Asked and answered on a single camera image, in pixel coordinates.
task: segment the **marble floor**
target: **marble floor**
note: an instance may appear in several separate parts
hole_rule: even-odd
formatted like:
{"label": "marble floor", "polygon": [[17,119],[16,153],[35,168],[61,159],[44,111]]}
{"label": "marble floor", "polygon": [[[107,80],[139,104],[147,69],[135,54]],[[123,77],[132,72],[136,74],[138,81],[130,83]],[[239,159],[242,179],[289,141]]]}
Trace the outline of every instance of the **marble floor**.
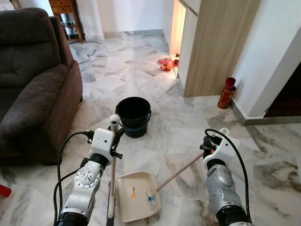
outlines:
{"label": "marble floor", "polygon": [[[231,109],[221,110],[218,96],[182,97],[183,87],[175,74],[160,70],[157,60],[167,57],[168,46],[161,33],[119,33],[105,41],[73,43],[80,63],[84,101],[71,132],[107,128],[118,102],[126,97],[147,99],[152,108],[148,132],[137,139],[123,136],[118,152],[117,176],[144,170],[163,182],[200,152],[207,128],[228,127],[240,140],[250,190],[250,211],[258,226],[301,225],[301,124],[241,126]],[[87,155],[85,137],[75,137],[63,155],[62,175],[76,169]],[[230,163],[237,192],[245,207],[243,173],[238,159]],[[217,226],[208,207],[206,169],[202,159],[160,191],[162,211],[146,219],[124,224],[116,200],[116,226]],[[106,223],[110,167],[101,179],[89,226]],[[10,197],[0,197],[1,226],[51,226],[52,194],[56,167],[34,164],[0,167],[0,184],[9,186]],[[63,199],[72,190],[73,178],[63,182]]]}

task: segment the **black cable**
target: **black cable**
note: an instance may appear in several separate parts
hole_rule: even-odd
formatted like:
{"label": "black cable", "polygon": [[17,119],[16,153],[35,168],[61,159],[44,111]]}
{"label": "black cable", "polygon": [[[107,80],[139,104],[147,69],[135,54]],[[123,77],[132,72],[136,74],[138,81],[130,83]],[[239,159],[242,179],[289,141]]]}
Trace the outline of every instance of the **black cable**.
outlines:
{"label": "black cable", "polygon": [[56,226],[56,221],[57,221],[57,203],[56,203],[56,192],[57,192],[57,188],[59,187],[59,185],[62,185],[62,181],[65,180],[67,177],[70,177],[71,175],[75,174],[80,168],[79,167],[77,170],[67,174],[66,176],[64,176],[62,179],[60,179],[57,184],[55,185],[55,190],[53,192],[53,204],[54,204],[54,208],[55,208],[55,220],[53,222],[53,226]]}
{"label": "black cable", "polygon": [[66,140],[65,142],[63,143],[62,147],[61,147],[61,150],[60,150],[60,153],[58,155],[58,159],[57,159],[57,181],[58,181],[58,191],[59,191],[59,201],[60,201],[60,212],[62,211],[62,208],[63,208],[63,194],[62,194],[62,184],[60,183],[60,180],[61,180],[61,159],[62,159],[62,153],[63,153],[63,150],[66,146],[66,144],[68,143],[68,141],[75,135],[77,134],[86,134],[87,132],[86,131],[80,131],[80,132],[76,132],[76,133],[73,133],[71,134]]}
{"label": "black cable", "polygon": [[247,175],[247,173],[246,173],[246,168],[245,168],[244,162],[243,162],[243,160],[242,160],[242,158],[241,158],[241,156],[240,156],[240,154],[239,154],[237,148],[235,147],[235,145],[232,143],[232,141],[231,141],[225,134],[223,134],[222,132],[217,131],[217,130],[215,130],[215,129],[206,129],[206,130],[205,130],[205,134],[206,134],[206,136],[208,136],[208,137],[213,137],[213,136],[211,136],[211,135],[208,134],[209,131],[214,132],[214,133],[217,133],[217,134],[221,135],[222,137],[224,137],[224,138],[231,144],[231,146],[233,147],[234,151],[236,152],[236,155],[237,155],[237,157],[238,157],[238,159],[239,159],[239,162],[240,162],[240,164],[241,164],[241,167],[242,167],[243,173],[244,173],[244,177],[245,177],[245,187],[246,187],[246,213],[247,213],[248,217],[250,218],[250,221],[252,222],[252,220],[251,220],[251,215],[250,215],[250,207],[249,207],[249,182],[248,182],[248,175]]}

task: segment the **dustpan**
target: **dustpan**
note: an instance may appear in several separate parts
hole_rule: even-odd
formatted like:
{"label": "dustpan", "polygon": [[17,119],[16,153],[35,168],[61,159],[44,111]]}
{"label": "dustpan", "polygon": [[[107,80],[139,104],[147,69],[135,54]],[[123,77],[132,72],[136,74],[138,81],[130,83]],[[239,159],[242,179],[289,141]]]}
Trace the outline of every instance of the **dustpan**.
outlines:
{"label": "dustpan", "polygon": [[126,223],[147,218],[160,212],[159,190],[202,156],[203,153],[200,153],[159,186],[157,186],[154,176],[145,171],[119,177],[117,186],[121,221]]}

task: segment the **bucket handle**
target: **bucket handle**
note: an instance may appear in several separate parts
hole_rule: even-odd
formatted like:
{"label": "bucket handle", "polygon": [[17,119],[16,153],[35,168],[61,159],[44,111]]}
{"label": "bucket handle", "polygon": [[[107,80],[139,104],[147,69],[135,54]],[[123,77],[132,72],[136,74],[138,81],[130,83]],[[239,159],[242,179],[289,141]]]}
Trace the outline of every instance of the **bucket handle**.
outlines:
{"label": "bucket handle", "polygon": [[147,123],[149,123],[149,121],[150,121],[150,119],[151,119],[151,111],[150,111],[149,114],[150,114],[150,116],[149,116],[149,119],[147,120],[147,122],[146,122],[143,126],[137,128],[137,129],[127,128],[127,127],[121,125],[121,123],[119,123],[119,125],[120,125],[122,128],[124,128],[125,130],[131,131],[131,132],[135,132],[135,131],[141,130],[142,128],[144,128],[144,127],[147,125]]}

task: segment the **red object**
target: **red object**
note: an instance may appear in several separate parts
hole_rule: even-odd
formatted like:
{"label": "red object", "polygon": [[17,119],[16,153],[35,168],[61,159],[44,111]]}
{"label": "red object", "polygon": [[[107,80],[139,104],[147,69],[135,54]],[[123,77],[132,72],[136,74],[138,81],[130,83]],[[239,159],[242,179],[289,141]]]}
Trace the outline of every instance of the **red object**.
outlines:
{"label": "red object", "polygon": [[172,63],[175,67],[179,66],[179,60],[173,60]]}
{"label": "red object", "polygon": [[162,66],[160,67],[163,71],[170,71],[173,67],[171,64],[162,64]]}
{"label": "red object", "polygon": [[220,100],[217,104],[219,108],[226,109],[229,107],[230,101],[236,90],[236,87],[234,86],[235,81],[236,80],[234,78],[227,78],[225,88],[222,91]]}
{"label": "red object", "polygon": [[159,64],[170,64],[171,59],[170,58],[164,58],[164,59],[159,59],[158,63]]}
{"label": "red object", "polygon": [[235,78],[227,78],[225,88],[232,90],[234,88],[235,81]]}
{"label": "red object", "polygon": [[0,185],[0,194],[9,197],[11,194],[11,189],[9,187]]}

